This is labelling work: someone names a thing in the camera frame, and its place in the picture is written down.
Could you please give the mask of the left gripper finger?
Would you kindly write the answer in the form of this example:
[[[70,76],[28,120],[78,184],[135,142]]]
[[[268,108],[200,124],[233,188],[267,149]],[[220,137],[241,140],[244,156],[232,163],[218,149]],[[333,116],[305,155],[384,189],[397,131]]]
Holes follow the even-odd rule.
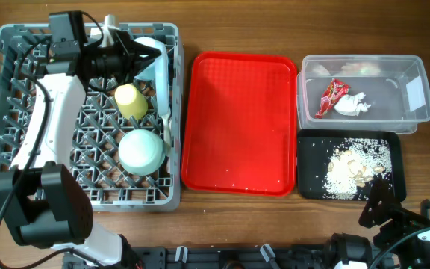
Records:
[[[151,60],[162,55],[160,42],[151,37],[138,37],[129,40],[128,55],[137,60]]]
[[[130,64],[126,70],[125,74],[123,75],[123,82],[124,83],[132,83],[134,81],[135,76],[138,75],[141,71],[143,71],[149,64],[154,62],[153,60],[147,60],[147,61],[135,61],[132,64]]]

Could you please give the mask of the light blue plate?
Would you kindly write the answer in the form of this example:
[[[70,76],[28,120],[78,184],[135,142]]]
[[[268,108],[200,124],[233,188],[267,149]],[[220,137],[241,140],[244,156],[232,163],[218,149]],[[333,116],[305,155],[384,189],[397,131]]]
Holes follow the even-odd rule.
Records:
[[[160,116],[170,113],[169,108],[169,60],[164,43],[159,41],[162,55],[155,58],[155,91],[157,110]]]

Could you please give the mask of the yellow plastic cup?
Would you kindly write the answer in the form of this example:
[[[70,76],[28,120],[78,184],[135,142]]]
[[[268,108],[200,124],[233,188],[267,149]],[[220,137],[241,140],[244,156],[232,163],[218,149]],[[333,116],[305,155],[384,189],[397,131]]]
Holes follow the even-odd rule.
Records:
[[[114,94],[117,107],[126,119],[141,120],[148,111],[145,96],[132,84],[118,86]]]

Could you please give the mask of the white plastic spoon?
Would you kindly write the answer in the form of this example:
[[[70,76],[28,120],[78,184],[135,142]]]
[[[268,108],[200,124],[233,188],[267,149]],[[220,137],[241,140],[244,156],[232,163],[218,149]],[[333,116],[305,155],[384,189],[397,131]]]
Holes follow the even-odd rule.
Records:
[[[170,157],[171,151],[171,128],[170,128],[170,117],[171,113],[167,113],[161,116],[163,121],[163,143],[164,152],[167,157]]]

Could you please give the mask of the green bowl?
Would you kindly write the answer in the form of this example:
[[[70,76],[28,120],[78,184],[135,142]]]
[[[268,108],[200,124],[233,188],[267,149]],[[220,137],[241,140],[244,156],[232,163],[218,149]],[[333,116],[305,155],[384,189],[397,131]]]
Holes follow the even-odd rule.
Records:
[[[155,172],[166,157],[163,140],[144,129],[126,133],[119,143],[118,153],[122,167],[137,176]]]

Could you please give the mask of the white tissue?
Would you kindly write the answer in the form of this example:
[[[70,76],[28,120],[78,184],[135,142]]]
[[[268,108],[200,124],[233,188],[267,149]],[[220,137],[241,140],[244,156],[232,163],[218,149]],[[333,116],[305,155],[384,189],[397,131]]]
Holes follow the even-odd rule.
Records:
[[[363,102],[365,97],[366,94],[364,92],[355,95],[346,94],[334,105],[334,109],[337,113],[344,116],[358,116],[361,112],[367,112],[371,107],[371,105]]]

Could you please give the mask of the red strawberry snack wrapper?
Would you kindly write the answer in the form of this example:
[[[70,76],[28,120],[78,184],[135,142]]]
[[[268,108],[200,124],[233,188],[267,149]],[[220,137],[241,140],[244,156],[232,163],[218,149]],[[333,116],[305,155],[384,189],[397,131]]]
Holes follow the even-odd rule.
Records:
[[[350,89],[348,84],[333,78],[320,98],[320,109],[315,113],[315,117],[322,119]]]

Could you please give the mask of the light blue bowl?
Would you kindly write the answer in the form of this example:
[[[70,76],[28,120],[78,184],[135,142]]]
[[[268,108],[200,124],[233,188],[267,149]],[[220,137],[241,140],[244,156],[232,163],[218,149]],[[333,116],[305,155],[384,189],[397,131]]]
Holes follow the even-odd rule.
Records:
[[[149,64],[143,71],[135,76],[140,81],[152,81],[155,79],[155,62]]]

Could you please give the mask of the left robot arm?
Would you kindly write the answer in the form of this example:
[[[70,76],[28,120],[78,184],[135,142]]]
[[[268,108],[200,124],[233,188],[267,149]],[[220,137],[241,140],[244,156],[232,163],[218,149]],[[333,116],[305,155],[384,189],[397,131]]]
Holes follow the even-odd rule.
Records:
[[[81,10],[51,13],[46,56],[32,70],[16,68],[35,86],[36,102],[19,151],[0,172],[0,229],[6,226],[19,246],[52,256],[70,253],[98,268],[142,268],[123,235],[94,222],[91,202],[70,172],[70,151],[90,82],[130,84],[152,65],[166,69],[166,51],[114,26],[99,26],[88,37],[87,17]]]

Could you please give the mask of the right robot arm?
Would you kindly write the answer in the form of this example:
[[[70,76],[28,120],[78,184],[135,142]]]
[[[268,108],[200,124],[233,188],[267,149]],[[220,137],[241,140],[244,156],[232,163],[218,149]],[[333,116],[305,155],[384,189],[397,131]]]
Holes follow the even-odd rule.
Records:
[[[333,234],[323,250],[325,268],[430,268],[430,200],[423,200],[420,213],[402,207],[377,179],[358,223],[379,226],[370,241],[357,235]]]

